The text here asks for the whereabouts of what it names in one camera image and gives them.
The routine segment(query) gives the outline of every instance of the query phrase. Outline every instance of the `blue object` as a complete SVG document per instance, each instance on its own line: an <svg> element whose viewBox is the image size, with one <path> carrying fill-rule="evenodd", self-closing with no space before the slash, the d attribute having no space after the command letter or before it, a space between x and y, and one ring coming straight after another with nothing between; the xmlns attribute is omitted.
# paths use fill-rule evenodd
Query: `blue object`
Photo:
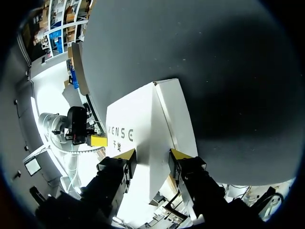
<svg viewBox="0 0 305 229"><path fill-rule="evenodd" d="M56 37L60 37L61 36L61 30L57 30L55 32L50 33L50 39L54 39Z"/></svg>
<svg viewBox="0 0 305 229"><path fill-rule="evenodd" d="M79 86L79 84L78 84L78 82L77 82L75 71L72 70L72 69L71 69L70 71L71 71L71 75L72 75L72 84L73 84L73 86L74 86L74 89L77 89L77 88L79 88L80 86Z"/></svg>

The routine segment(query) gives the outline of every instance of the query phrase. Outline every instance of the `shelf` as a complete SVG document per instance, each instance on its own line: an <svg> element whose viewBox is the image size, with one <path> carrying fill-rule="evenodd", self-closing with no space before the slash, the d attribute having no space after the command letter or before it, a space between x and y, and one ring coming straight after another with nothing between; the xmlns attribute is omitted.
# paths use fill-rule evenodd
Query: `shelf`
<svg viewBox="0 0 305 229"><path fill-rule="evenodd" d="M50 36L47 36L48 38L48 43L49 43L49 47L50 47L50 53L51 53L51 57L53 57L53 50L52 50L52 44L51 44L51 39L50 39Z"/></svg>
<svg viewBox="0 0 305 229"><path fill-rule="evenodd" d="M77 21L77 22L71 22L71 23L68 23L68 24L64 24L64 25L62 25L62 26L60 26L60 27L57 27L57 28L51 29L51 30L49 30L49 31L46 31L46 32L44 33L44 35L48 35L48 34L50 34L50 33L53 33L53 32L55 32L55 31L57 31L57 30L65 29L65 28L68 28L68 27L70 27L70 26L86 24L87 22L88 22L88 20L83 20L83 21Z"/></svg>
<svg viewBox="0 0 305 229"><path fill-rule="evenodd" d="M53 0L50 0L49 4L49 18L48 18L48 30L51 29L51 13L52 13L52 5L53 5Z"/></svg>
<svg viewBox="0 0 305 229"><path fill-rule="evenodd" d="M64 0L63 3L63 10L62 10L62 17L61 17L61 25L63 25L63 20L65 18L65 12L66 12L66 7L67 7L67 1L68 0Z"/></svg>
<svg viewBox="0 0 305 229"><path fill-rule="evenodd" d="M78 1L76 12L75 12L75 16L74 16L74 22L76 22L76 20L77 20L77 15L78 15L78 12L80 11L80 7L81 7L81 1L82 0Z"/></svg>

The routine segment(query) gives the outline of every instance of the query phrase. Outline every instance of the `white panel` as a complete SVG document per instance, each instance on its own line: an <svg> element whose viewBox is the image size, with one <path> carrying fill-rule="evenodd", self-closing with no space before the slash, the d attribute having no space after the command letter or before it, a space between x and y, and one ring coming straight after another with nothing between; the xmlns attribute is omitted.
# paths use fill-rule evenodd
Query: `white panel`
<svg viewBox="0 0 305 229"><path fill-rule="evenodd" d="M193 126L179 80L159 81L156 90L175 149L192 157L198 156Z"/></svg>

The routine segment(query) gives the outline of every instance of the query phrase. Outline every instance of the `white wall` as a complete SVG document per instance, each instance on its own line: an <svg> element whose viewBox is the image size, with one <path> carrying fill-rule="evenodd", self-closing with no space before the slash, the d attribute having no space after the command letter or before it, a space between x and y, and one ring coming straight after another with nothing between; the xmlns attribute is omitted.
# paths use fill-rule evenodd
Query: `white wall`
<svg viewBox="0 0 305 229"><path fill-rule="evenodd" d="M39 114L59 113L67 115L70 108L63 97L64 81L68 80L66 61L58 63L32 78Z"/></svg>
<svg viewBox="0 0 305 229"><path fill-rule="evenodd" d="M45 70L48 70L53 66L66 61L68 59L68 53L66 52L60 54L52 59L47 60L44 64L41 64L43 57L47 59L47 55L44 55L32 62L32 67L31 67L32 79L34 79L36 76L39 76L41 73L44 74Z"/></svg>
<svg viewBox="0 0 305 229"><path fill-rule="evenodd" d="M36 186L45 197L52 192L52 189L41 172L30 177L22 162L29 152L24 150L23 130L18 121L16 106L13 104L13 100L16 98L14 84L7 78L1 82L0 98L2 107L0 112L0 167L3 169L2 174L19 201L34 212L38 205L30 195L29 189ZM18 170L21 171L21 177L13 179Z"/></svg>

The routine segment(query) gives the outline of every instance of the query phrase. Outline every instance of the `box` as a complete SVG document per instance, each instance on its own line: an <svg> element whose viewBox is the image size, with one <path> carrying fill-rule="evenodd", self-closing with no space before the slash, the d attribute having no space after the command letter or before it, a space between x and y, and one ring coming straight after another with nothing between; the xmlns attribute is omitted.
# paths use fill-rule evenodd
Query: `box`
<svg viewBox="0 0 305 229"><path fill-rule="evenodd" d="M42 11L42 20L39 22L39 27L41 29L48 26L48 22L49 22L48 15L49 15L49 7L44 8Z"/></svg>
<svg viewBox="0 0 305 229"><path fill-rule="evenodd" d="M66 16L66 22L67 23L74 22L74 16L75 16L75 13L68 13Z"/></svg>
<svg viewBox="0 0 305 229"><path fill-rule="evenodd" d="M73 42L74 41L75 32L69 32L67 33L67 42Z"/></svg>
<svg viewBox="0 0 305 229"><path fill-rule="evenodd" d="M73 32L75 31L75 26L70 26L67 28L67 32Z"/></svg>

